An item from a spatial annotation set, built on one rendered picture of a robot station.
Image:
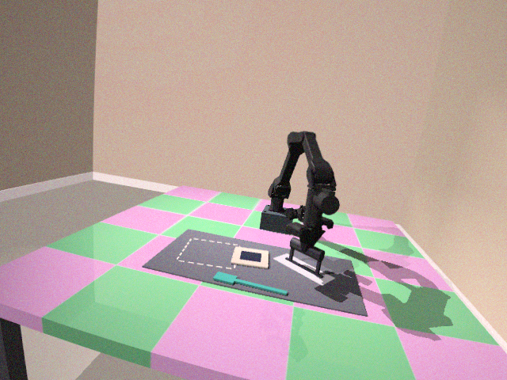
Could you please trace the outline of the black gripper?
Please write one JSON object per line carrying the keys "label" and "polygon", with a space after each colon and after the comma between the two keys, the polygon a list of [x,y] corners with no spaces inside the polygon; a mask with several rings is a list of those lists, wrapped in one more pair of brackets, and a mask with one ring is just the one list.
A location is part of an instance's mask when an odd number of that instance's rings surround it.
{"label": "black gripper", "polygon": [[321,212],[317,207],[312,207],[306,204],[302,208],[304,216],[302,221],[303,225],[298,222],[292,222],[286,225],[286,232],[292,234],[300,239],[301,249],[306,252],[309,245],[314,246],[319,238],[325,233],[322,226],[326,226],[328,230],[333,229],[334,223],[331,219],[322,217]]}

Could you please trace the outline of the white square tile with dark blue centre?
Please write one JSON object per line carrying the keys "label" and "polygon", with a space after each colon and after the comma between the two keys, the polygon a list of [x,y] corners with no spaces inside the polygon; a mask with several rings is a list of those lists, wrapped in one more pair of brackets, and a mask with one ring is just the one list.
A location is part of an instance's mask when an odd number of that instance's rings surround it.
{"label": "white square tile with dark blue centre", "polygon": [[235,247],[231,263],[268,268],[269,252]]}

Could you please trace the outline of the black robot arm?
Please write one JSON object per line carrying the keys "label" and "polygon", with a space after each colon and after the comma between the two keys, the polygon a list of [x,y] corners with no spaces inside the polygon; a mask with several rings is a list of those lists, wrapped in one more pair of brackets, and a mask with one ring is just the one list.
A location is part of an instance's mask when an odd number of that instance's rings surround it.
{"label": "black robot arm", "polygon": [[[291,131],[288,135],[288,154],[284,161],[280,175],[274,179],[268,190],[271,198],[269,211],[283,213],[284,199],[288,199],[291,192],[290,179],[299,156],[305,152],[308,161],[307,180],[308,193],[306,204],[317,207],[324,215],[333,215],[340,207],[335,197],[336,181],[334,171],[329,162],[322,158],[318,148],[316,135],[309,131]],[[289,220],[302,221],[303,205],[299,208],[286,209],[285,216]]]}

